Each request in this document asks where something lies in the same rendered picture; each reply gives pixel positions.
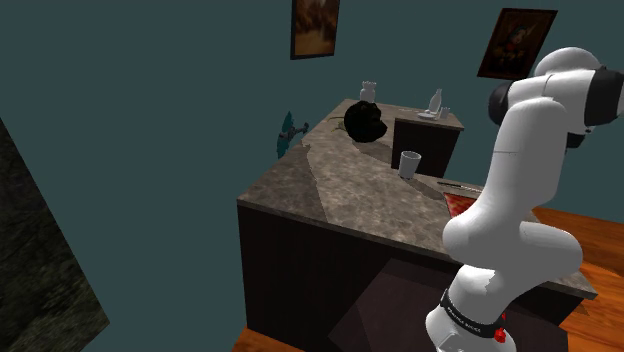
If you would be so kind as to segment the dark portrait wall picture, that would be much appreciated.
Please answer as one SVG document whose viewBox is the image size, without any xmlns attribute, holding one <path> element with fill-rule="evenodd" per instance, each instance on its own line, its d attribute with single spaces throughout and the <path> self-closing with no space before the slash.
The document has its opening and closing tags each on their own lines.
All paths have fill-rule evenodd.
<svg viewBox="0 0 624 352">
<path fill-rule="evenodd" d="M 477 76 L 527 78 L 557 14 L 548 9 L 502 8 Z"/>
</svg>

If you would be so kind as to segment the dark cabinet with stone top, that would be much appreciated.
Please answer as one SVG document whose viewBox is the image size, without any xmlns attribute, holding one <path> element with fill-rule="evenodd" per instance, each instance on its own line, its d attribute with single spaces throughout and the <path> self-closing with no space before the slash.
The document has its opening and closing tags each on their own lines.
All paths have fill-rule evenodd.
<svg viewBox="0 0 624 352">
<path fill-rule="evenodd" d="M 387 133 L 358 143 L 339 129 L 347 109 L 340 103 L 237 200 L 248 327 L 304 352 L 341 352 L 329 333 L 389 260 L 453 279 L 462 266 L 442 240 L 444 172 L 462 123 L 385 104 Z M 402 151 L 422 156 L 409 180 L 398 175 Z M 506 309 L 560 327 L 593 297 L 578 269 Z"/>
</svg>

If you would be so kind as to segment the brown framed wall picture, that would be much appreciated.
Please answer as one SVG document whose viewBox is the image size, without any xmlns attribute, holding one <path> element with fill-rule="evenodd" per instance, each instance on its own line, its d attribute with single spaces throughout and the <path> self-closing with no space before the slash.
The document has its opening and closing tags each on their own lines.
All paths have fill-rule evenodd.
<svg viewBox="0 0 624 352">
<path fill-rule="evenodd" d="M 335 54 L 340 1 L 291 1 L 291 60 Z"/>
</svg>

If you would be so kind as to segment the black round lump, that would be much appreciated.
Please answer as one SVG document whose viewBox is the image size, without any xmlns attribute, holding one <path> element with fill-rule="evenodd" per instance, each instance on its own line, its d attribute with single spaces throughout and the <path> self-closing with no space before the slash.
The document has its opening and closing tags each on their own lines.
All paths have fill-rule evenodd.
<svg viewBox="0 0 624 352">
<path fill-rule="evenodd" d="M 359 101 L 345 112 L 345 129 L 355 142 L 374 142 L 383 137 L 388 129 L 381 120 L 381 115 L 381 110 L 375 103 Z"/>
</svg>

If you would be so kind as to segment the red patterned mat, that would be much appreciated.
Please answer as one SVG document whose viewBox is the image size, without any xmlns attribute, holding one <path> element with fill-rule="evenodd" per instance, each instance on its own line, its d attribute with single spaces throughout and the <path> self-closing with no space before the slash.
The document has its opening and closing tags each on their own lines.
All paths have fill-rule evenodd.
<svg viewBox="0 0 624 352">
<path fill-rule="evenodd" d="M 451 218 L 456 217 L 469 209 L 476 201 L 475 198 L 453 193 L 444 192 L 443 195 Z"/>
</svg>

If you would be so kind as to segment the dark robot stand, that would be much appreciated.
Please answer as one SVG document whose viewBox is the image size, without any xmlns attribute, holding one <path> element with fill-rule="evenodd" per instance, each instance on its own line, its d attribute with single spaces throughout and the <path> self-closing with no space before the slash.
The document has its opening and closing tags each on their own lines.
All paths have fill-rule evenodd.
<svg viewBox="0 0 624 352">
<path fill-rule="evenodd" d="M 425 328 L 453 276 L 391 259 L 329 333 L 341 352 L 436 352 Z M 502 326 L 517 352 L 569 352 L 567 332 L 520 309 Z"/>
</svg>

